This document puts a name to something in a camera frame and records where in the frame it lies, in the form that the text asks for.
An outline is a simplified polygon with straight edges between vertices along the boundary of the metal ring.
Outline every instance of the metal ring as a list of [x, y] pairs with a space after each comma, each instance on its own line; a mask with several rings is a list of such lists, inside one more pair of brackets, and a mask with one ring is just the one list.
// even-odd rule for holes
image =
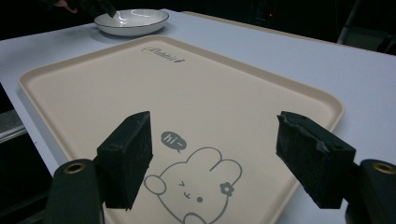
[[64, 168], [64, 172], [71, 175], [71, 174], [78, 173], [78, 172], [82, 171], [83, 169], [85, 169], [85, 163], [76, 162], [76, 163], [70, 164], [66, 168]]
[[387, 175], [396, 175], [396, 168], [394, 166], [382, 163], [382, 162], [375, 162], [373, 163], [373, 167], [384, 174]]

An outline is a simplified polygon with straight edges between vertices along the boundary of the white table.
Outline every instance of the white table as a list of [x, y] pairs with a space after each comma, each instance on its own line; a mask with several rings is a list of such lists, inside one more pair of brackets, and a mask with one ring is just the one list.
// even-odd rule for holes
[[[165, 11], [170, 14], [169, 21], [156, 35], [167, 35], [331, 93], [346, 106], [334, 133], [358, 150], [355, 162], [377, 159], [396, 163], [396, 57]], [[91, 23], [0, 41], [0, 81], [52, 174], [66, 158], [22, 92], [19, 77], [39, 66], [129, 40], [132, 38], [105, 35]], [[278, 222], [345, 223], [346, 206], [343, 203], [341, 210], [320, 210], [298, 188]]]

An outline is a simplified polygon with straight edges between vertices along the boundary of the tray rim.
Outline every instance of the tray rim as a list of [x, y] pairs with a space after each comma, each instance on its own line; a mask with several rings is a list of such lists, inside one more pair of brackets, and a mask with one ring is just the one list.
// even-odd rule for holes
[[[116, 45], [113, 47], [109, 47], [106, 49], [99, 49], [97, 51], [86, 53], [86, 54], [83, 54], [83, 55], [80, 55], [80, 56], [77, 56], [74, 58], [66, 59], [63, 61], [59, 61], [57, 63], [51, 63], [51, 64], [37, 67], [35, 69], [27, 71], [25, 74], [23, 74], [18, 79], [20, 87], [22, 88], [22, 90], [24, 91], [26, 96], [28, 97], [28, 99], [31, 102], [31, 104], [33, 105], [35, 111], [39, 114], [39, 117], [46, 124], [46, 128], [48, 128], [52, 137], [55, 139], [56, 143], [59, 145], [60, 149], [62, 150], [63, 154], [66, 156], [66, 158], [68, 160], [73, 160], [73, 158], [71, 155], [69, 155], [70, 154], [68, 152], [69, 150], [66, 149], [67, 148], [66, 142], [62, 139], [62, 137], [60, 137], [60, 134], [57, 133], [56, 128], [50, 122], [50, 120], [44, 119], [47, 117], [46, 113], [39, 106], [39, 103], [35, 100], [35, 97], [29, 90], [28, 86], [25, 84], [28, 83], [29, 80], [31, 80], [32, 78], [35, 78], [36, 76], [39, 76], [40, 74], [53, 71], [54, 69], [62, 69], [69, 65], [75, 65], [78, 63], [84, 63], [84, 62], [87, 62], [90, 60], [94, 60], [95, 58], [101, 58], [104, 55], [111, 54], [111, 53], [114, 53], [114, 52], [117, 52], [120, 50], [127, 50], [129, 47], [133, 47], [135, 45], [143, 44], [143, 43], [146, 43], [149, 41], [161, 41], [165, 44], [169, 44], [169, 45], [175, 46], [177, 48], [179, 48], [181, 46], [181, 49], [184, 49], [186, 51], [192, 51], [193, 53], [195, 53], [199, 56], [203, 56], [210, 60], [215, 59], [214, 61], [216, 61], [218, 63], [223, 62], [223, 64], [230, 66], [233, 69], [237, 69], [239, 71], [246, 72], [246, 70], [250, 70], [250, 71], [252, 71], [253, 74], [249, 72], [248, 73], [249, 75], [260, 78], [260, 79], [268, 80], [266, 78], [263, 78], [263, 76], [262, 76], [262, 74], [265, 73], [265, 75], [270, 78], [270, 80], [268, 80], [268, 81], [271, 81], [271, 82], [275, 83], [276, 85], [279, 85], [279, 86], [289, 89], [291, 91], [296, 91], [303, 95], [309, 96], [312, 99], [320, 100], [321, 102], [323, 102], [322, 100], [324, 97], [326, 99], [326, 101], [325, 101], [326, 104], [335, 105], [333, 107], [334, 113], [332, 113], [332, 114], [334, 114], [334, 116], [331, 118], [331, 121], [329, 121], [328, 125], [323, 126], [325, 129], [327, 129], [330, 132], [332, 132], [335, 129], [335, 127], [338, 125], [340, 119], [345, 114], [345, 106], [342, 103], [342, 101], [339, 100], [336, 96], [332, 95], [329, 92], [326, 92], [326, 91], [316, 88], [314, 86], [304, 84], [303, 82], [297, 81], [295, 79], [281, 76], [280, 74], [274, 73], [272, 71], [261, 69], [257, 66], [251, 65], [249, 63], [243, 63], [243, 62], [237, 61], [231, 57], [218, 54], [214, 51], [196, 47], [196, 46], [191, 45], [187, 42], [179, 41], [177, 39], [174, 39], [174, 38], [166, 36], [166, 35], [148, 35], [148, 36], [143, 36], [143, 37], [139, 37], [134, 40], [127, 41], [125, 43], [122, 43], [122, 44], [119, 44], [119, 45]], [[296, 89], [293, 86], [303, 87], [303, 89]], [[314, 91], [314, 92], [320, 93], [320, 94], [308, 94], [307, 91]], [[279, 202], [276, 209], [271, 209], [272, 210], [271, 213], [273, 215], [271, 216], [271, 218], [269, 218], [270, 223], [275, 223], [278, 220], [279, 216], [281, 215], [284, 208], [290, 201], [290, 198], [294, 194], [295, 190], [297, 190], [297, 188], [300, 186], [300, 183], [298, 182], [298, 180], [295, 177], [293, 177], [292, 179], [289, 179], [288, 182], [289, 182], [289, 184], [288, 184], [289, 187], [287, 188], [288, 190], [286, 192], [286, 195], [284, 195], [284, 197], [282, 198], [282, 201]]]

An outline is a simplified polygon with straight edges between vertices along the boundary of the beige tray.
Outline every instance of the beige tray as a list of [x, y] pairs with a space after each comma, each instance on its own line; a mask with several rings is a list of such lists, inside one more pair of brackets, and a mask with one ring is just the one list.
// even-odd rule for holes
[[106, 210], [109, 223], [274, 223], [297, 186], [276, 155], [276, 115], [332, 130], [344, 113], [324, 91], [158, 35], [20, 84], [69, 160], [93, 159], [125, 118], [150, 111], [147, 177], [132, 211]]

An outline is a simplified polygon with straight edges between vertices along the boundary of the white bowl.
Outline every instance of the white bowl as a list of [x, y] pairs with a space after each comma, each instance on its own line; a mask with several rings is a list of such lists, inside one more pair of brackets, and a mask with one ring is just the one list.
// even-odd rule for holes
[[114, 18], [107, 14], [95, 18], [97, 27], [111, 35], [146, 35], [163, 28], [169, 14], [155, 9], [128, 9], [117, 11]]

